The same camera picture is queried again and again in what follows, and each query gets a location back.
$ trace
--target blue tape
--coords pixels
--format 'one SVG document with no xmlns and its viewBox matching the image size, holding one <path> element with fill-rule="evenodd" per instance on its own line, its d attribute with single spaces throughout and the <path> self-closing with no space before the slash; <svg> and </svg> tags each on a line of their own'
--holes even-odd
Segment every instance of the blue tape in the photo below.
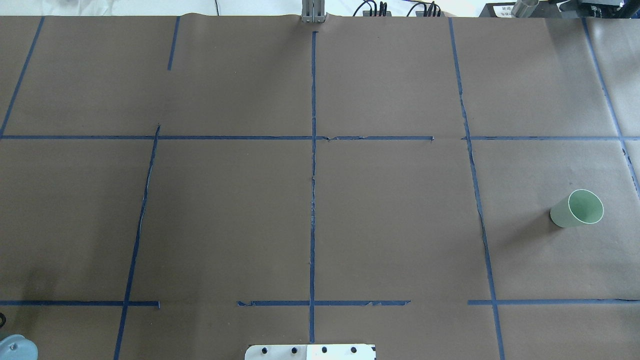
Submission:
<svg viewBox="0 0 640 360">
<path fill-rule="evenodd" d="M 478 186 L 476 164 L 474 163 L 473 148 L 471 144 L 471 134 L 469 130 L 469 121 L 467 118 L 467 109 L 462 97 L 462 79 L 460 76 L 460 64 L 458 62 L 458 50 L 456 48 L 456 35 L 453 31 L 453 21 L 449 18 L 449 33 L 451 34 L 451 48 L 453 50 L 453 62 L 456 67 L 456 77 L 458 79 L 458 94 L 460 95 L 460 108 L 462 109 L 462 117 L 465 120 L 465 134 L 467 139 L 467 151 L 469 153 L 469 163 L 471 164 L 471 177 L 474 183 L 474 192 L 476 193 L 476 206 L 478 215 L 480 216 L 480 224 L 482 226 L 482 241 L 484 243 L 484 262 L 486 265 L 487 279 L 489 280 L 489 291 L 491 293 L 491 301 L 493 308 L 493 321 L 495 322 L 495 335 L 498 341 L 498 352 L 500 360 L 504 360 L 504 346 L 502 345 L 502 330 L 500 328 L 500 316 L 498 314 L 498 303 L 495 297 L 495 285 L 493 283 L 493 270 L 491 268 L 491 257 L 489 255 L 489 244 L 486 239 L 486 229 L 484 227 L 484 215 L 482 210 L 482 201 L 480 199 L 480 187 Z"/>
<path fill-rule="evenodd" d="M 316 35 L 311 34 L 311 239 L 309 252 L 309 343 L 316 342 Z"/>
<path fill-rule="evenodd" d="M 6 113 L 4 114 L 4 121 L 2 123 L 2 126 L 0 127 L 0 138 L 4 135 L 4 130 L 6 129 L 6 125 L 9 122 L 9 117 L 11 117 L 13 104 L 15 103 L 15 98 L 18 96 L 18 91 L 20 91 L 20 85 L 22 84 L 22 79 L 24 79 L 24 74 L 27 72 L 29 61 L 31 61 L 31 55 L 33 55 L 33 49 L 36 47 L 36 42 L 38 41 L 38 37 L 40 36 L 40 30 L 42 30 L 42 24 L 44 24 L 44 16 L 40 17 L 40 23 L 38 24 L 38 29 L 36 30 L 36 33 L 33 36 L 33 41 L 31 42 L 31 47 L 29 48 L 27 58 L 24 60 L 22 71 L 20 71 L 20 76 L 18 77 L 18 82 L 15 84 L 15 89 L 13 89 L 13 95 L 11 96 L 9 107 L 6 109 Z"/>
<path fill-rule="evenodd" d="M 315 306 L 405 306 L 411 300 L 315 300 Z M 307 300 L 258 300 L 244 303 L 237 302 L 238 306 L 309 306 Z"/>
<path fill-rule="evenodd" d="M 171 54 L 169 54 L 169 64 L 166 66 L 166 69 L 171 71 L 171 67 L 173 66 L 173 53 L 175 52 L 175 43 L 178 40 L 178 28 L 180 27 L 180 17 L 175 17 L 175 27 L 173 28 L 173 42 L 171 42 Z"/>
<path fill-rule="evenodd" d="M 427 140 L 433 141 L 433 136 L 336 136 L 333 138 L 324 137 L 325 140 Z"/>
<path fill-rule="evenodd" d="M 4 135 L 9 140 L 153 140 L 150 135 Z M 305 135 L 161 135 L 160 140 L 313 140 Z M 327 136 L 316 135 L 316 140 L 427 140 L 433 136 Z"/>
<path fill-rule="evenodd" d="M 0 300 L 0 306 L 122 306 L 122 301 Z M 132 301 L 129 306 L 160 307 L 160 301 Z"/>
<path fill-rule="evenodd" d="M 151 181 L 151 171 L 154 168 L 154 161 L 156 159 L 156 149 L 158 146 L 158 135 L 160 134 L 160 125 L 156 128 L 156 135 L 154 138 L 154 146 L 151 150 L 151 159 L 149 160 L 149 169 L 147 171 L 147 182 L 145 183 L 145 192 L 142 196 L 142 205 L 140 207 L 140 217 L 138 218 L 138 229 L 136 231 L 136 241 L 133 245 L 133 255 L 131 256 L 131 265 L 129 267 L 129 277 L 127 278 L 127 288 L 124 293 L 124 301 L 122 304 L 122 315 L 120 316 L 120 327 L 118 328 L 118 338 L 116 340 L 116 349 L 113 354 L 113 360 L 118 360 L 120 357 L 120 346 L 122 345 L 122 334 L 124 333 L 124 325 L 127 320 L 127 311 L 129 307 L 129 299 L 131 297 L 131 285 L 133 284 L 133 274 L 136 269 L 136 259 L 138 258 L 138 249 L 140 248 L 140 236 L 142 234 L 142 220 L 145 217 L 145 211 L 147 210 L 147 198 L 149 195 L 149 182 Z"/>
<path fill-rule="evenodd" d="M 564 141 L 618 141 L 615 136 L 471 136 L 471 140 L 564 140 Z"/>
<path fill-rule="evenodd" d="M 526 300 L 498 300 L 498 305 L 568 305 L 568 304 L 640 304 L 637 299 L 526 299 Z M 491 300 L 469 300 L 470 306 L 491 305 Z"/>
<path fill-rule="evenodd" d="M 602 71 L 600 71 L 600 64 L 598 63 L 598 58 L 596 58 L 596 53 L 593 50 L 593 43 L 591 42 L 591 35 L 589 34 L 589 26 L 587 26 L 587 20 L 585 18 L 582 18 L 582 27 L 584 28 L 584 34 L 587 37 L 589 54 L 591 54 L 593 65 L 596 68 L 596 73 L 598 74 L 598 80 L 600 80 L 600 86 L 602 87 L 602 92 L 604 93 L 604 97 L 607 101 L 607 107 L 609 108 L 609 112 L 611 112 L 611 118 L 613 119 L 613 123 L 616 126 L 616 132 L 618 133 L 620 146 L 622 146 L 622 151 L 627 161 L 627 167 L 629 168 L 629 172 L 631 173 L 631 180 L 633 180 L 634 186 L 636 188 L 636 195 L 640 199 L 640 184 L 638 184 L 636 170 L 634 169 L 634 165 L 631 163 L 631 157 L 629 156 L 629 152 L 627 151 L 627 145 L 625 144 L 624 138 L 622 136 L 622 130 L 620 129 L 620 123 L 618 122 L 618 117 L 616 116 L 616 112 L 613 109 L 613 104 L 611 103 L 611 96 L 609 96 L 607 85 L 604 83 L 604 77 L 602 76 Z"/>
<path fill-rule="evenodd" d="M 153 140 L 139 135 L 4 135 L 9 140 Z"/>
<path fill-rule="evenodd" d="M 163 135 L 160 140 L 312 140 L 312 136 Z"/>
</svg>

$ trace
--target green cup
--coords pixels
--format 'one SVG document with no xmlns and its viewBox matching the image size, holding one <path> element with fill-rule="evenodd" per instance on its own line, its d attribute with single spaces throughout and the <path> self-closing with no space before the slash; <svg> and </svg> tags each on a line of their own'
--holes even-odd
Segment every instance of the green cup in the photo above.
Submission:
<svg viewBox="0 0 640 360">
<path fill-rule="evenodd" d="M 551 220 L 559 227 L 595 224 L 604 215 L 598 196 L 589 190 L 574 190 L 551 208 Z"/>
</svg>

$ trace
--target grid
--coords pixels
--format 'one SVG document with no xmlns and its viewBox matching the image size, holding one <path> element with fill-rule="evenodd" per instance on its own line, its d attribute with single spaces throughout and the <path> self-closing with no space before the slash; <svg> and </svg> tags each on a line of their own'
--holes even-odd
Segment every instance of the grid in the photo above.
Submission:
<svg viewBox="0 0 640 360">
<path fill-rule="evenodd" d="M 4 130 L 7 126 L 7 123 L 10 120 L 10 115 L 12 112 L 13 104 L 15 102 L 16 97 L 19 94 L 20 84 L 22 83 L 22 79 L 24 74 L 28 69 L 28 64 L 31 59 L 31 55 L 33 54 L 33 49 L 36 46 L 36 42 L 38 40 L 38 36 L 40 34 L 40 30 L 43 26 L 45 18 L 42 17 L 40 19 L 40 23 L 38 25 L 38 29 L 34 35 L 33 42 L 29 49 L 29 53 L 24 62 L 24 66 L 22 68 L 22 72 L 20 73 L 18 82 L 15 86 L 15 90 L 13 92 L 9 107 L 6 111 L 6 115 L 4 117 L 4 121 L 2 127 L 0 128 L 0 139 L 13 139 L 13 140 L 153 140 L 153 148 L 150 155 L 149 167 L 147 172 L 147 178 L 145 182 L 142 204 L 140 209 L 140 217 L 138 219 L 138 228 L 136 230 L 136 237 L 134 242 L 134 250 L 131 259 L 131 265 L 129 269 L 129 276 L 127 279 L 127 287 L 125 291 L 125 297 L 123 301 L 60 301 L 60 300 L 2 300 L 0 301 L 0 305 L 3 306 L 111 306 L 111 307 L 121 307 L 122 308 L 122 316 L 120 321 L 120 327 L 118 330 L 118 336 L 116 341 L 116 349 L 114 353 L 114 359 L 119 358 L 120 353 L 120 345 L 122 343 L 122 337 L 124 335 L 124 328 L 127 318 L 127 311 L 129 306 L 143 306 L 143 307 L 159 307 L 160 303 L 158 301 L 130 301 L 131 297 L 131 286 L 134 278 L 134 271 L 136 266 L 136 258 L 138 256 L 138 249 L 140 245 L 141 238 L 141 229 L 143 218 L 147 206 L 147 198 L 149 192 L 149 184 L 150 177 L 152 175 L 152 169 L 154 166 L 154 161 L 156 158 L 156 149 L 160 140 L 297 140 L 297 141 L 311 141 L 312 144 L 312 156 L 311 156 L 311 204 L 310 204 L 310 266 L 309 266 L 309 285 L 310 285 L 310 293 L 309 300 L 253 300 L 249 303 L 238 301 L 237 305 L 239 307 L 247 307 L 247 306 L 304 306 L 309 309 L 309 342 L 315 342 L 315 307 L 316 306 L 364 306 L 368 304 L 377 305 L 377 306 L 405 306 L 410 303 L 410 300 L 316 300 L 315 295 L 315 275 L 316 275 L 316 254 L 315 254 L 315 230 L 316 230 L 316 142 L 318 139 L 320 140 L 399 140 L 399 141 L 433 141 L 434 138 L 432 136 L 321 136 L 317 134 L 316 131 L 316 38 L 317 31 L 313 31 L 312 36 L 312 48 L 311 48 L 311 76 L 312 76 L 312 103 L 311 103 L 311 126 L 312 126 L 312 135 L 311 136 L 195 136 L 195 135 L 160 135 L 161 126 L 158 126 L 156 129 L 155 135 L 141 135 L 141 136 L 131 136 L 131 135 L 4 135 Z M 173 65 L 173 53 L 176 47 L 177 37 L 179 35 L 179 24 L 180 17 L 176 18 L 175 21 L 175 30 L 173 33 L 173 42 L 171 47 L 171 53 L 169 57 L 169 62 L 167 66 L 167 70 L 172 69 Z M 491 306 L 493 311 L 493 319 L 495 325 L 495 332 L 497 336 L 497 346 L 499 350 L 500 359 L 505 359 L 504 354 L 504 345 L 502 340 L 502 331 L 500 328 L 500 317 L 499 317 L 499 306 L 532 306 L 532 305 L 564 305 L 564 304 L 638 304 L 640 300 L 637 299 L 525 299 L 525 300 L 509 300 L 509 299 L 498 299 L 495 293 L 495 285 L 493 282 L 493 271 L 492 271 L 492 263 L 490 258 L 490 250 L 489 244 L 486 235 L 486 229 L 484 224 L 484 215 L 483 215 L 483 206 L 481 200 L 481 194 L 479 191 L 479 183 L 476 174 L 476 164 L 474 162 L 473 156 L 473 143 L 477 141 L 549 141 L 549 140 L 568 140 L 568 141 L 619 141 L 621 145 L 621 149 L 623 151 L 623 155 L 625 157 L 625 161 L 627 162 L 627 166 L 630 172 L 630 176 L 634 182 L 634 186 L 636 188 L 636 192 L 640 197 L 640 186 L 638 185 L 638 180 L 636 177 L 636 173 L 634 170 L 634 166 L 630 160 L 630 155 L 627 151 L 627 147 L 625 141 L 628 140 L 640 140 L 640 136 L 623 136 L 620 130 L 620 125 L 618 124 L 618 119 L 616 117 L 615 111 L 611 104 L 611 99 L 609 93 L 607 91 L 607 87 L 605 85 L 604 79 L 600 72 L 600 67 L 598 64 L 598 60 L 593 51 L 593 45 L 591 43 L 591 37 L 589 34 L 589 29 L 587 27 L 586 21 L 582 20 L 582 25 L 584 28 L 584 32 L 586 38 L 588 40 L 589 51 L 591 54 L 591 59 L 596 67 L 596 71 L 598 74 L 598 79 L 600 84 L 602 85 L 602 90 L 604 91 L 605 99 L 607 101 L 607 106 L 609 111 L 611 112 L 611 116 L 614 121 L 614 125 L 616 128 L 616 132 L 618 136 L 472 136 L 469 129 L 469 121 L 467 117 L 467 111 L 465 109 L 465 104 L 463 100 L 463 82 L 460 74 L 460 65 L 458 63 L 458 53 L 456 48 L 455 34 L 454 34 L 454 24 L 452 19 L 449 19 L 449 30 L 451 34 L 451 46 L 454 58 L 454 66 L 456 70 L 456 77 L 458 83 L 458 92 L 460 97 L 460 106 L 461 113 L 464 118 L 465 124 L 465 134 L 466 136 L 461 140 L 465 141 L 467 145 L 469 164 L 471 169 L 471 175 L 474 185 L 474 193 L 476 198 L 477 212 L 479 214 L 479 219 L 482 228 L 482 237 L 483 237 L 483 245 L 484 245 L 484 260 L 487 271 L 487 279 L 490 290 L 491 299 L 490 300 L 469 300 L 469 306 Z"/>
</svg>

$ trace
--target cup rim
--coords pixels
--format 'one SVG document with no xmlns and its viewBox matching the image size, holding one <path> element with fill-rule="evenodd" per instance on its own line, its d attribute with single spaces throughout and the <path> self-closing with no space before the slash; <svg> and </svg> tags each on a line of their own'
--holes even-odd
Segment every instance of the cup rim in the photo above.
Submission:
<svg viewBox="0 0 640 360">
<path fill-rule="evenodd" d="M 586 222 L 586 221 L 580 220 L 577 216 L 575 216 L 575 214 L 573 213 L 573 210 L 571 210 L 571 196 L 573 196 L 573 194 L 576 193 L 576 192 L 588 192 L 591 195 L 593 195 L 596 199 L 598 199 L 598 202 L 600 203 L 600 207 L 602 208 L 602 214 L 600 214 L 600 218 L 598 218 L 598 220 L 596 220 L 594 222 Z M 571 194 L 569 194 L 569 196 L 566 198 L 566 205 L 567 205 L 567 208 L 569 208 L 569 212 L 571 213 L 573 218 L 578 220 L 579 222 L 581 222 L 583 224 L 586 224 L 586 225 L 596 224 L 597 222 L 602 220 L 602 218 L 604 217 L 604 205 L 602 204 L 602 200 L 600 200 L 598 195 L 596 195 L 595 193 L 593 193 L 592 191 L 589 191 L 587 189 L 576 189 L 576 190 L 572 191 Z"/>
</svg>

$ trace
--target black cable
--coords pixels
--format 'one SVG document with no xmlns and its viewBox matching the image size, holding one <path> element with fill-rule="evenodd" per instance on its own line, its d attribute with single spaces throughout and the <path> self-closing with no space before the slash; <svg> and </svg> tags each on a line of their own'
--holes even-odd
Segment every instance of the black cable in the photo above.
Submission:
<svg viewBox="0 0 640 360">
<path fill-rule="evenodd" d="M 360 4 L 360 6 L 358 6 L 358 8 L 356 9 L 356 11 L 354 11 L 354 12 L 353 12 L 353 16 L 355 16 L 355 15 L 358 13 L 358 10 L 359 10 L 362 6 L 364 6 L 364 4 L 369 4 L 369 3 L 373 3 L 373 5 L 375 5 L 375 4 L 376 4 L 376 2 L 375 2 L 375 1 L 373 1 L 373 0 L 364 0 L 364 1 L 362 1 L 362 4 Z M 371 9 L 372 9 L 371 4 L 369 4 L 369 9 L 370 9 L 370 10 L 369 10 L 369 16 L 371 16 Z"/>
<path fill-rule="evenodd" d="M 407 17 L 409 17 L 409 15 L 411 15 L 411 12 L 413 11 L 413 9 L 415 9 L 415 7 L 416 7 L 416 6 L 418 6 L 418 5 L 424 5 L 424 12 L 427 12 L 427 3 L 422 3 L 422 2 L 420 2 L 420 3 L 415 3 L 415 4 L 414 4 L 410 9 L 409 9 L 409 12 L 408 12 L 408 13 L 406 13 L 406 16 L 407 16 Z"/>
<path fill-rule="evenodd" d="M 410 3 L 415 3 L 411 7 L 409 12 L 406 14 L 406 16 L 411 15 L 411 12 L 413 11 L 413 9 L 418 5 L 423 5 L 424 6 L 424 11 L 422 13 L 423 17 L 439 17 L 442 14 L 442 9 L 440 8 L 440 6 L 438 4 L 435 3 L 435 1 L 430 2 L 430 3 L 426 2 L 426 1 L 419 1 L 419 0 L 404 0 L 404 1 L 408 1 Z"/>
<path fill-rule="evenodd" d="M 429 5 L 429 9 L 427 11 L 425 11 L 424 13 L 422 13 L 423 17 L 430 17 L 431 16 L 431 12 L 433 11 L 433 3 L 431 3 Z"/>
</svg>

